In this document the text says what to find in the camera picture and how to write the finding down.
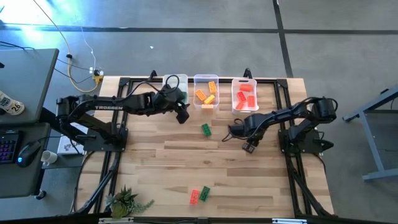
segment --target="clear plastic container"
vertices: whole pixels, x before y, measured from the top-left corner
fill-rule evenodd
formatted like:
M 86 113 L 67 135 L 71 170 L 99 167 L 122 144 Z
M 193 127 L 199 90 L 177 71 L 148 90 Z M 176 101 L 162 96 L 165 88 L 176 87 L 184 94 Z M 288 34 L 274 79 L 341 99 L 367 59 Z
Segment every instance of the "clear plastic container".
M 251 86 L 251 91 L 241 91 L 240 87 L 241 85 L 249 85 Z M 234 78 L 232 80 L 232 113 L 233 114 L 243 114 L 243 113 L 251 113 L 253 111 L 257 111 L 259 109 L 259 106 L 257 105 L 257 81 L 251 78 Z M 236 107 L 239 104 L 239 98 L 238 98 L 238 92 L 242 92 L 246 102 L 244 103 L 244 106 L 242 109 L 237 109 Z M 248 106 L 248 96 L 254 96 L 254 106 L 249 107 Z
M 210 93 L 209 82 L 214 82 L 216 85 L 216 93 Z M 204 101 L 197 97 L 197 90 L 201 90 L 206 99 L 213 95 L 215 99 L 212 103 L 206 105 Z M 196 109 L 216 109 L 220 103 L 220 91 L 218 86 L 218 75 L 213 74 L 198 74 L 193 77 L 193 104 Z
M 185 99 L 183 100 L 184 104 L 188 104 L 189 102 L 189 96 L 188 96 L 188 77 L 186 74 L 175 74 L 176 76 L 178 76 L 178 78 L 180 79 L 180 84 L 178 85 L 178 88 L 185 93 L 187 96 L 185 97 Z M 163 85 L 166 84 L 166 79 L 171 76 L 171 75 L 164 75 L 163 76 Z M 177 79 L 175 77 L 171 77 L 169 78 L 169 80 L 167 81 L 167 84 L 170 85 L 170 87 L 176 87 L 177 86 Z

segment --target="wooden table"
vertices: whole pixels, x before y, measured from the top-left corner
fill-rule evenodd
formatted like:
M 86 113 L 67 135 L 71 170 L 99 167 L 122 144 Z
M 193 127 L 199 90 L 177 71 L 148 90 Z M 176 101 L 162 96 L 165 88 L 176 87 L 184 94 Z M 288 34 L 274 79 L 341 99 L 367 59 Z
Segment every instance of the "wooden table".
M 105 77 L 100 95 L 116 95 L 119 79 Z M 288 78 L 287 81 L 292 104 L 307 97 L 303 79 Z M 193 84 L 188 87 L 189 101 L 193 102 Z M 141 85 L 136 93 L 146 91 L 153 89 Z M 258 84 L 257 99 L 258 112 L 277 109 L 272 85 Z M 148 217 L 294 216 L 285 158 L 277 139 L 279 125 L 269 127 L 253 154 L 241 149 L 242 140 L 221 142 L 227 134 L 226 125 L 233 124 L 234 118 L 246 117 L 231 113 L 230 83 L 220 83 L 220 105 L 216 111 L 196 110 L 191 105 L 188 112 L 190 117 L 185 124 L 177 122 L 176 113 L 128 116 L 129 138 L 119 166 L 116 192 L 126 185 L 139 194 L 138 201 L 146 203 L 154 199 L 155 204 L 142 214 Z M 95 116 L 108 122 L 112 112 L 96 111 Z M 211 128 L 209 139 L 200 127 L 205 123 Z M 321 162 L 311 154 L 302 154 L 302 157 L 309 189 L 324 208 L 333 213 Z M 87 161 L 78 188 L 78 208 L 97 187 L 103 158 L 103 152 L 96 152 Z M 203 186 L 211 189 L 208 200 L 189 205 L 192 190 L 202 190 Z M 297 193 L 304 211 L 302 194 Z

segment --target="green lego brick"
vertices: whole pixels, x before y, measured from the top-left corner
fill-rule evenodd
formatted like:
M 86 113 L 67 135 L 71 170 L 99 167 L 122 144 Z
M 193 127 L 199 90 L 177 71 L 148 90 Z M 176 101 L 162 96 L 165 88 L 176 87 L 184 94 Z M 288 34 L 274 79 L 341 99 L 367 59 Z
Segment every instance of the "green lego brick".
M 206 137 L 211 136 L 211 131 L 208 124 L 203 124 L 201 128 Z
M 201 194 L 200 194 L 200 196 L 199 196 L 199 199 L 200 199 L 201 201 L 206 202 L 206 199 L 207 199 L 207 196 L 209 195 L 209 192 L 210 192 L 210 188 L 204 186 L 204 187 L 203 187 L 203 190 L 201 191 Z

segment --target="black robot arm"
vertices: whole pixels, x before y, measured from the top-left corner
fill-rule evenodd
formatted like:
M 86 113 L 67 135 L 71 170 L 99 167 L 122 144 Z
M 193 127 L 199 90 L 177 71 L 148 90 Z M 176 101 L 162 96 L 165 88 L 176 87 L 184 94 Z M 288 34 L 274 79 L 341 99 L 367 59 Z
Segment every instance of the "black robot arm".
M 289 143 L 298 142 L 305 139 L 305 135 L 318 124 L 330 123 L 336 119 L 335 111 L 337 108 L 334 107 L 333 102 L 336 101 L 330 98 L 310 97 L 290 108 L 268 114 L 255 113 L 245 118 L 241 124 L 228 126 L 229 133 L 232 138 L 246 140 L 242 148 L 252 153 L 269 126 L 291 119 L 305 118 L 299 125 L 292 126 L 287 130 L 286 138 L 288 139 L 285 139 L 285 141 Z M 313 104 L 311 110 L 307 109 L 309 104 Z M 330 144 L 331 142 L 322 141 L 321 147 L 326 150 L 333 146 L 333 144 Z
M 57 119 L 64 134 L 76 139 L 80 144 L 98 136 L 75 136 L 71 123 L 81 124 L 98 133 L 104 140 L 105 145 L 117 145 L 123 138 L 123 134 L 121 133 L 122 130 L 116 127 L 116 123 L 104 123 L 86 114 L 87 111 L 126 111 L 129 114 L 146 116 L 175 111 L 177 112 L 177 121 L 183 124 L 189 118 L 187 113 L 189 105 L 183 103 L 185 97 L 179 88 L 171 88 L 168 84 L 164 85 L 157 93 L 129 94 L 125 98 L 96 95 L 68 96 L 57 100 Z

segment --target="computer keyboard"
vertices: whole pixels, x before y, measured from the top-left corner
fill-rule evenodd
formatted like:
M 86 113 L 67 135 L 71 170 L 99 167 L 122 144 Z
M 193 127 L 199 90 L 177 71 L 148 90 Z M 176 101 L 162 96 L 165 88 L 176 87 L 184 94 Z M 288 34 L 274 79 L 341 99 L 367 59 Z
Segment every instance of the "computer keyboard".
M 18 146 L 22 133 L 20 131 L 0 131 L 0 164 L 15 162 L 19 152 Z

